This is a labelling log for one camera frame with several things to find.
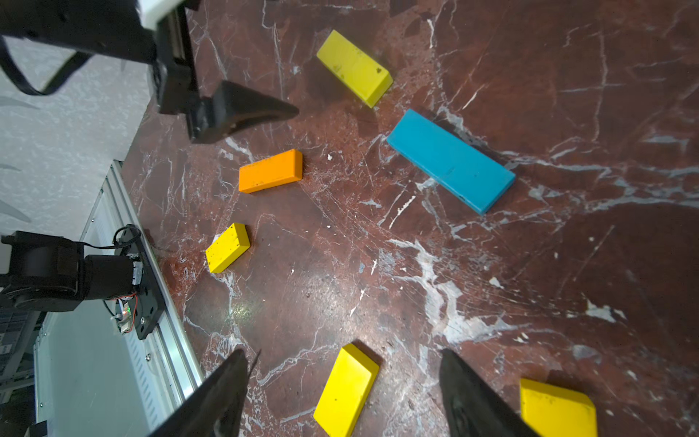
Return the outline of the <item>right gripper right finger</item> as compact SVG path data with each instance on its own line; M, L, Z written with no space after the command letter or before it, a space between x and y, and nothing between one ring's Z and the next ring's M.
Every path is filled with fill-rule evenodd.
M439 383L451 436L537 436L453 350L441 350Z

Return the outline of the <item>teal long block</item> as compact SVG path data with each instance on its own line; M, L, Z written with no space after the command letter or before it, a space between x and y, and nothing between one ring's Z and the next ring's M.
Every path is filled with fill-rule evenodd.
M413 110L391 131L388 143L480 215L515 181L509 169Z

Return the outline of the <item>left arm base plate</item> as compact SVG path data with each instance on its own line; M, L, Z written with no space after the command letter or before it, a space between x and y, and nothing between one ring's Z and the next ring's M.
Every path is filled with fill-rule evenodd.
M145 340L157 327L166 309L164 292L158 282L157 264L149 254L147 241L140 229L127 224L115 234L114 242L119 246L116 254L127 255L134 262L136 284L129 300L129 308L134 316L134 328L140 340Z

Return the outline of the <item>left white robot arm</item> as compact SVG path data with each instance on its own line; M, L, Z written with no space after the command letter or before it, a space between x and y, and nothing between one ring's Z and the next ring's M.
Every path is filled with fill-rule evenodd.
M22 93L47 97L93 56L109 56L149 67L158 111L183 116L189 139L213 144L263 123L295 118L298 109L278 98L225 81L210 97L200 95L187 11L196 1L5 1L2 38L28 39L68 48L72 56L45 87L33 87L7 47L1 67ZM85 255L81 242L18 231L3 238L10 248L1 276L1 302L26 311L74 311L86 300L114 300L135 294L141 264L127 255L130 240Z

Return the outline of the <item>orange block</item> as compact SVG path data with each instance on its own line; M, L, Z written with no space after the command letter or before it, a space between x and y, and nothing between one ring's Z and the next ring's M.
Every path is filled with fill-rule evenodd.
M301 181L302 177L303 155L300 151L291 149L242 167L238 190L251 194Z

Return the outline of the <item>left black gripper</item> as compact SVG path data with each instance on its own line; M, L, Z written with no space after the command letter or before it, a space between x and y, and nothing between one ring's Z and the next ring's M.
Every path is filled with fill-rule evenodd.
M229 81L221 82L211 97L199 98L186 9L179 5L158 23L151 75L158 112L187 113L192 144L214 144L242 130L300 114L288 102Z

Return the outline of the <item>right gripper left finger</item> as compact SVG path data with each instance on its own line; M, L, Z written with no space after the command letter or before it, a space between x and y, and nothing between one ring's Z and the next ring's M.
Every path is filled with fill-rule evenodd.
M247 399L249 367L245 351L236 349L150 436L239 436Z

